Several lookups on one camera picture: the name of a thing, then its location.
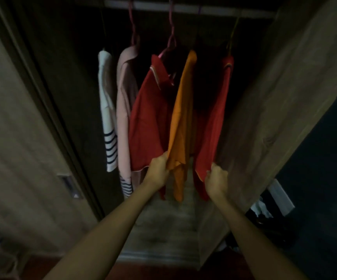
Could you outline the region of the red polo shirt white trim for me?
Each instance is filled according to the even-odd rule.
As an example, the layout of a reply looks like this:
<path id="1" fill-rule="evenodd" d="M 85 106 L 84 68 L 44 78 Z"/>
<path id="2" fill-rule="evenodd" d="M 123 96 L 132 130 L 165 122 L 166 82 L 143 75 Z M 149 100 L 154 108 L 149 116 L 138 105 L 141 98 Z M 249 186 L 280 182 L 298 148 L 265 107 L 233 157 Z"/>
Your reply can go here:
<path id="1" fill-rule="evenodd" d="M 173 80 L 157 55 L 133 104 L 129 121 L 129 152 L 132 172 L 148 167 L 168 150 L 176 91 Z"/>

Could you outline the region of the metal closet rod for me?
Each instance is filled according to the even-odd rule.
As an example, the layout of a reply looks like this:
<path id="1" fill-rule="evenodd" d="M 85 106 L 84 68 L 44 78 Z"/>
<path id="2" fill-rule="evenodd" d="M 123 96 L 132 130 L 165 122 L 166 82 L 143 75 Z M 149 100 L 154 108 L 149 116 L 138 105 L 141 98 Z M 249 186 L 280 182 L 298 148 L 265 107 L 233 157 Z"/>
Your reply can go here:
<path id="1" fill-rule="evenodd" d="M 148 12 L 173 12 L 179 14 L 193 14 L 223 18 L 248 18 L 248 19 L 275 19 L 277 12 L 239 9 L 234 7 L 217 7 L 209 5 L 173 4 L 153 1 L 128 1 L 128 0 L 74 0 L 76 5 L 84 7 L 101 7 L 107 9 Z"/>

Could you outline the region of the pink hanging shirt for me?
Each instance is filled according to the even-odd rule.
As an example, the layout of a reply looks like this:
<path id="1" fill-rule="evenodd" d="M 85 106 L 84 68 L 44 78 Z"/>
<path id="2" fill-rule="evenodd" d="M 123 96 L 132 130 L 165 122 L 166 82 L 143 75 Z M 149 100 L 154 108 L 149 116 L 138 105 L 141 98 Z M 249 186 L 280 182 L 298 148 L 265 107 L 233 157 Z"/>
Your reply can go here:
<path id="1" fill-rule="evenodd" d="M 117 135 L 118 135 L 118 169 L 121 181 L 136 187 L 140 174 L 131 171 L 129 150 L 129 121 L 133 104 L 139 88 L 133 72 L 132 60 L 138 56 L 138 46 L 132 45 L 122 51 L 117 63 Z"/>

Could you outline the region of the pink clothes hanger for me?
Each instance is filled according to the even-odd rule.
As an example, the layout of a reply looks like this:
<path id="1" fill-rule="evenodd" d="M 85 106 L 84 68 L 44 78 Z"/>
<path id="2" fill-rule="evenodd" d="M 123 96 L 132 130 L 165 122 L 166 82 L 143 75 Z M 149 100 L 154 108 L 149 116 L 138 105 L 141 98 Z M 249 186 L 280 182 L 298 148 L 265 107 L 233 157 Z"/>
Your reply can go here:
<path id="1" fill-rule="evenodd" d="M 158 58 L 165 65 L 166 71 L 171 80 L 174 80 L 176 76 L 176 71 L 173 67 L 173 64 L 170 62 L 170 60 L 167 62 L 167 57 L 169 57 L 168 53 L 172 52 L 177 46 L 176 37 L 175 37 L 175 25 L 172 19 L 173 9 L 174 9 L 173 1 L 169 0 L 169 24 L 171 28 L 171 34 L 168 38 L 166 48 L 158 55 Z"/>
<path id="2" fill-rule="evenodd" d="M 132 36 L 131 36 L 131 46 L 135 46 L 139 42 L 139 35 L 136 30 L 136 24 L 133 18 L 133 0 L 128 0 L 128 12 L 129 12 L 129 20 L 131 23 Z"/>

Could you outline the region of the person's left forearm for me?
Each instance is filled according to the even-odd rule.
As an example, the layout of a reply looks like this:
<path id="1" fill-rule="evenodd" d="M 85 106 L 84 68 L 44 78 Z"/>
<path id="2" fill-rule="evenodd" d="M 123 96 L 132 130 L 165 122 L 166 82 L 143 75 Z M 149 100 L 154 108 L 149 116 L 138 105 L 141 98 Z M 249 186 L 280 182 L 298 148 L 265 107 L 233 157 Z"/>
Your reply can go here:
<path id="1" fill-rule="evenodd" d="M 156 183 L 143 182 L 75 245 L 43 280 L 105 280 L 141 211 L 159 188 Z"/>

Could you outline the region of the person's right forearm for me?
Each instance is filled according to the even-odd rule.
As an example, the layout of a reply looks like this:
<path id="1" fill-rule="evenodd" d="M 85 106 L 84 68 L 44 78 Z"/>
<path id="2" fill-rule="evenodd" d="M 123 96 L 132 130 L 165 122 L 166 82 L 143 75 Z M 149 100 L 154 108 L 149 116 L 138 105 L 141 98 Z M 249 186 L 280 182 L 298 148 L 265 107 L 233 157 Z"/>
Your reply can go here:
<path id="1" fill-rule="evenodd" d="M 225 195 L 211 199 L 227 221 L 255 280 L 309 280 Z"/>

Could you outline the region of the wooden wardrobe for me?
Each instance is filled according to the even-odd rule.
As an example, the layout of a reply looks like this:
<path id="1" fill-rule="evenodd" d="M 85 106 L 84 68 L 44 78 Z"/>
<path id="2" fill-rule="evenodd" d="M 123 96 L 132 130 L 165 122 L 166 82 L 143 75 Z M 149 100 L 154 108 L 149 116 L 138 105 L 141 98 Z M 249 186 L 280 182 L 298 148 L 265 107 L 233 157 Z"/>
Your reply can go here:
<path id="1" fill-rule="evenodd" d="M 127 47 L 127 12 L 79 7 L 74 0 L 10 0 L 31 62 L 46 89 L 87 180 L 92 204 L 102 216 L 122 202 L 117 170 L 106 172 L 97 55 L 117 57 Z M 194 189 L 180 204 L 155 195 L 143 209 L 122 250 L 122 260 L 168 263 L 199 259 Z"/>

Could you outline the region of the wooden wardrobe door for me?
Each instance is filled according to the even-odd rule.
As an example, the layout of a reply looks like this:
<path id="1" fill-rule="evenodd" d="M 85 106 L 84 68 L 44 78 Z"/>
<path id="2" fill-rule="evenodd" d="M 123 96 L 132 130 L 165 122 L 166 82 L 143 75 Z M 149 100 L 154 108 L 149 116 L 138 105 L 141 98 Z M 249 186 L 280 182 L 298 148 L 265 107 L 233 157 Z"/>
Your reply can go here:
<path id="1" fill-rule="evenodd" d="M 0 236 L 42 254 L 63 254 L 96 225 L 23 76 L 0 37 Z"/>
<path id="2" fill-rule="evenodd" d="M 218 163 L 245 213 L 337 98 L 337 0 L 289 0 L 224 120 Z"/>

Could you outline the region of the red shirt with yellow trim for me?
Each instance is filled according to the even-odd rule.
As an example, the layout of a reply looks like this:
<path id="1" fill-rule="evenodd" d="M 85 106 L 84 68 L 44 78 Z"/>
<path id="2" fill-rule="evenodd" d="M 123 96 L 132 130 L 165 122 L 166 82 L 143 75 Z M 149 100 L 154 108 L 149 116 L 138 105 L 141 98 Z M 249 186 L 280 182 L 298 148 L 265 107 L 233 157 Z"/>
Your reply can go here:
<path id="1" fill-rule="evenodd" d="M 195 74 L 198 79 L 194 89 L 193 179 L 194 187 L 204 201 L 209 200 L 204 182 L 215 162 L 233 66 L 234 58 L 228 55 L 217 59 L 208 70 L 196 71 Z"/>

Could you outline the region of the yellow clothes hanger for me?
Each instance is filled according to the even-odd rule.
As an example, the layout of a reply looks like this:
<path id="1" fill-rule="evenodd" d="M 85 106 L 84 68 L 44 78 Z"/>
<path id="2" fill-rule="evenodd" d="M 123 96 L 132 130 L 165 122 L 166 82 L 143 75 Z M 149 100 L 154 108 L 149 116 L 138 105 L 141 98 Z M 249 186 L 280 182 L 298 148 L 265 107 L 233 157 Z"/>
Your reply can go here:
<path id="1" fill-rule="evenodd" d="M 237 28 L 237 25 L 239 23 L 239 20 L 240 20 L 240 17 L 238 16 L 236 18 L 236 21 L 234 23 L 234 26 L 232 28 L 232 31 L 230 33 L 230 37 L 229 37 L 229 40 L 227 42 L 227 47 L 226 47 L 226 50 L 227 50 L 227 56 L 230 56 L 231 55 L 231 52 L 232 52 L 232 44 L 233 44 L 233 37 L 235 35 L 235 31 L 236 31 L 236 28 Z"/>

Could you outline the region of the white navy striped shirt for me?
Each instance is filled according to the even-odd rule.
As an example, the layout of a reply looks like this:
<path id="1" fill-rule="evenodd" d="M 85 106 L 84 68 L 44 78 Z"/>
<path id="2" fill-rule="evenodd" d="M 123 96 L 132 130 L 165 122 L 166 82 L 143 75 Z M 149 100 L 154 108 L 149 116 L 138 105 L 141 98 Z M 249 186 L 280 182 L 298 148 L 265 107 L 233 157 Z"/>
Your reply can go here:
<path id="1" fill-rule="evenodd" d="M 114 66 L 111 53 L 105 50 L 101 50 L 98 53 L 97 78 L 106 152 L 106 169 L 107 172 L 112 172 L 115 169 L 118 169 L 118 135 L 116 118 L 117 65 Z M 124 198 L 127 199 L 133 193 L 135 187 L 132 187 L 130 184 L 123 185 L 120 174 L 119 179 L 122 193 Z"/>

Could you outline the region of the person's right hand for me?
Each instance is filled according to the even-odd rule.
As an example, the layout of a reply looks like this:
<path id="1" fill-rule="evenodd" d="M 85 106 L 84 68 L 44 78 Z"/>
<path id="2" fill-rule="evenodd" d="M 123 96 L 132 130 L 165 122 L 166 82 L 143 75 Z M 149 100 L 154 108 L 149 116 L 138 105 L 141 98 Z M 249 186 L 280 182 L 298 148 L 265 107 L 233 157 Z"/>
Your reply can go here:
<path id="1" fill-rule="evenodd" d="M 228 172 L 220 167 L 220 172 L 209 174 L 205 178 L 205 190 L 210 199 L 218 204 L 227 199 L 228 194 Z"/>

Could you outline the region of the person's left hand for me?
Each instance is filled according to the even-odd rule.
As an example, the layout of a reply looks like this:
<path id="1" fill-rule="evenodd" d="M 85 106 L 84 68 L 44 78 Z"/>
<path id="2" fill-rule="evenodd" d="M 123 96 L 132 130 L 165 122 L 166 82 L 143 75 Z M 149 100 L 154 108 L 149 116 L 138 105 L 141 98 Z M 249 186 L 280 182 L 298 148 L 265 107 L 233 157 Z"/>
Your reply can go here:
<path id="1" fill-rule="evenodd" d="M 146 186 L 152 193 L 157 192 L 165 185 L 169 175 L 169 170 L 166 169 L 166 163 L 159 163 L 156 158 L 151 160 L 143 180 L 144 186 Z"/>

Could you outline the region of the orange shirt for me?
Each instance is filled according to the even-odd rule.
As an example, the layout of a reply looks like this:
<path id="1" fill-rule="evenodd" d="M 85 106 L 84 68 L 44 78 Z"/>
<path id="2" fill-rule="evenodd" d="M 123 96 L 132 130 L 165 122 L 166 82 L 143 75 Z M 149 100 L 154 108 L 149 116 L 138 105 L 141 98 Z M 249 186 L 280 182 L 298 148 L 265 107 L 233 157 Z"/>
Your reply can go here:
<path id="1" fill-rule="evenodd" d="M 173 196 L 182 202 L 191 152 L 193 121 L 193 76 L 197 54 L 190 50 L 180 79 L 173 108 L 166 169 L 174 177 Z"/>

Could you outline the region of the white object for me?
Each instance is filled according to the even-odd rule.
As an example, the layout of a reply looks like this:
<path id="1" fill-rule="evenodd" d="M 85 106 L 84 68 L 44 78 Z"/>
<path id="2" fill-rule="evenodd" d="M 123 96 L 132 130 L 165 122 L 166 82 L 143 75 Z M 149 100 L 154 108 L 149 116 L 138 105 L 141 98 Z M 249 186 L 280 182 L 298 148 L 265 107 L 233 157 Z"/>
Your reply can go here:
<path id="1" fill-rule="evenodd" d="M 282 216 L 287 216 L 295 209 L 295 205 L 277 179 L 272 180 L 268 187 L 268 191 L 274 199 L 274 202 L 279 208 Z"/>

